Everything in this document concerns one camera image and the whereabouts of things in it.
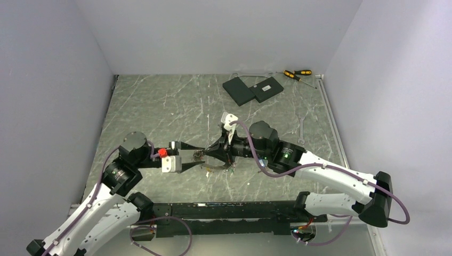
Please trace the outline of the metal keyring with keys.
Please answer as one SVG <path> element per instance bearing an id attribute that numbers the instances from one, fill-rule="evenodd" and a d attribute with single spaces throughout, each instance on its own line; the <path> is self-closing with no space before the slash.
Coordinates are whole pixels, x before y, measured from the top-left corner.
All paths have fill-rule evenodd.
<path id="1" fill-rule="evenodd" d="M 215 173 L 234 173 L 235 164 L 225 163 L 214 157 L 210 157 L 204 154 L 202 150 L 197 150 L 192 155 L 193 162 L 203 162 L 199 165 L 199 168 L 205 173 L 205 176 L 209 178 Z"/>

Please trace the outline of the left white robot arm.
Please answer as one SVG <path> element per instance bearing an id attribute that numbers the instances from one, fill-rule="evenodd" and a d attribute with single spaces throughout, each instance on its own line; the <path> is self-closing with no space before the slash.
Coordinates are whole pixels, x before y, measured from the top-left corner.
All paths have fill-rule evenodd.
<path id="1" fill-rule="evenodd" d="M 182 173 L 197 165 L 182 163 L 179 150 L 199 150 L 181 141 L 167 148 L 154 148 L 142 132 L 131 132 L 113 151 L 118 156 L 104 162 L 88 197 L 73 214 L 45 239 L 27 245 L 30 255 L 94 255 L 126 226 L 148 223 L 153 202 L 142 193 L 129 192 L 142 179 L 139 169 L 160 168 L 164 173 Z"/>

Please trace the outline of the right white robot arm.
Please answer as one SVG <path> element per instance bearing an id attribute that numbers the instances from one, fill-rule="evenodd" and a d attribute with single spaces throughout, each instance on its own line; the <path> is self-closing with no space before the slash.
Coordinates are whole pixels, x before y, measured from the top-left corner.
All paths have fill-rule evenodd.
<path id="1" fill-rule="evenodd" d="M 202 156 L 216 158 L 230 166 L 236 157 L 257 158 L 266 162 L 265 172 L 272 178 L 285 175 L 318 181 L 337 190 L 335 194 L 321 195 L 300 192 L 294 206 L 299 221 L 318 215 L 350 215 L 364 223 L 384 228 L 390 221 L 392 180 L 385 172 L 368 174 L 345 169 L 320 158 L 296 144 L 279 139 L 277 130 L 264 121 L 253 123 L 245 137 L 222 125 L 222 133 Z"/>

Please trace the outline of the large black box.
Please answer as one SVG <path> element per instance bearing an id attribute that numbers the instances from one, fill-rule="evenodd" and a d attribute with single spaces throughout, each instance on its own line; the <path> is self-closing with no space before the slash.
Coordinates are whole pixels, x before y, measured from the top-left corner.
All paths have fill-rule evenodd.
<path id="1" fill-rule="evenodd" d="M 224 82 L 222 87 L 238 106 L 242 106 L 255 99 L 255 94 L 246 86 L 240 77 L 235 77 Z"/>

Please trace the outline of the small black box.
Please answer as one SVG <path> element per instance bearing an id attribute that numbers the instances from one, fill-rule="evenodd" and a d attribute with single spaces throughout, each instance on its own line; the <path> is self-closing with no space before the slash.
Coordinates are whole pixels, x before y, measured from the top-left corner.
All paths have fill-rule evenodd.
<path id="1" fill-rule="evenodd" d="M 251 86 L 249 89 L 253 92 L 255 99 L 259 103 L 276 96 L 284 90 L 283 86 L 274 77 L 267 78 Z"/>

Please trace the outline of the silver wrench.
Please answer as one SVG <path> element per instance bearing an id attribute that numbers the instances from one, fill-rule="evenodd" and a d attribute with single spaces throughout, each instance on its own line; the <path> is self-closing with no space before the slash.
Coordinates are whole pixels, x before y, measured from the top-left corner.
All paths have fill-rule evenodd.
<path id="1" fill-rule="evenodd" d="M 304 131 L 303 131 L 303 122 L 305 117 L 301 114 L 298 114 L 298 120 L 299 120 L 299 136 L 298 136 L 298 143 L 300 144 L 305 144 L 305 140 L 304 140 Z"/>

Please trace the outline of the orange black screwdriver front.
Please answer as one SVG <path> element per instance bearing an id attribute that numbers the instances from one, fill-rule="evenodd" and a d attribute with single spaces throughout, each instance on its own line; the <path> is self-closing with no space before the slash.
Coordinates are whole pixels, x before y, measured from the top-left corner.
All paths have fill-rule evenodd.
<path id="1" fill-rule="evenodd" d="M 302 78 L 302 77 L 304 77 L 304 76 L 289 76 L 289 75 L 285 75 L 285 76 L 288 77 L 288 78 L 291 78 L 291 79 L 293 79 L 293 80 L 296 80 L 296 81 L 298 81 L 298 82 L 301 82 L 301 83 L 303 83 L 303 84 L 305 84 L 305 85 L 307 85 L 307 86 L 309 86 L 309 87 L 312 87 L 312 88 L 314 88 L 314 89 L 317 88 L 316 86 L 314 86 L 314 85 L 312 85 L 312 84 L 310 84 L 310 83 L 304 81 L 303 78 Z"/>

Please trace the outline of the orange black screwdriver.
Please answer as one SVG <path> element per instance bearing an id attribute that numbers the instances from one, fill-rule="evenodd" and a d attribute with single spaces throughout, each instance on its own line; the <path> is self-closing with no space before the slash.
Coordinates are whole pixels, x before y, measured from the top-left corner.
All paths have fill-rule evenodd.
<path id="1" fill-rule="evenodd" d="M 312 85 L 312 84 L 310 84 L 310 83 L 304 81 L 303 78 L 302 78 L 302 77 L 304 77 L 304 76 L 289 76 L 289 75 L 285 75 L 285 76 L 288 77 L 288 78 L 291 78 L 291 79 L 293 79 L 293 80 L 296 80 L 296 81 L 298 81 L 298 82 L 301 82 L 301 83 L 303 83 L 303 84 L 305 84 L 305 85 L 307 85 L 307 86 L 309 86 L 309 87 L 312 87 L 312 88 L 314 88 L 314 89 L 317 88 L 316 86 L 314 86 L 314 85 Z"/>
<path id="2" fill-rule="evenodd" d="M 310 76 L 310 75 L 312 75 L 311 70 L 295 70 L 295 71 L 284 70 L 284 71 L 281 71 L 280 73 L 289 75 L 289 76 Z"/>

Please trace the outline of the orange black screwdriver back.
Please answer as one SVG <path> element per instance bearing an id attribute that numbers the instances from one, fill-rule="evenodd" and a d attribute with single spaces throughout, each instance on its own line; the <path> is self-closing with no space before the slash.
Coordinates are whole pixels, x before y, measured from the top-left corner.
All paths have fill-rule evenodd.
<path id="1" fill-rule="evenodd" d="M 311 70 L 295 70 L 295 71 L 284 70 L 284 71 L 281 71 L 280 73 L 289 75 L 289 76 L 310 76 L 310 75 L 312 75 Z"/>

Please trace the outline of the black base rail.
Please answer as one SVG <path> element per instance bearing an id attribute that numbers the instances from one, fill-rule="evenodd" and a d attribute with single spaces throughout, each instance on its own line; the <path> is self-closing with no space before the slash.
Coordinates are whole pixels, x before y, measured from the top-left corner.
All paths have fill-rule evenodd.
<path id="1" fill-rule="evenodd" d="M 290 235 L 297 224 L 326 222 L 295 209 L 294 201 L 155 203 L 139 221 L 156 225 L 158 238 L 186 235 L 272 233 Z"/>

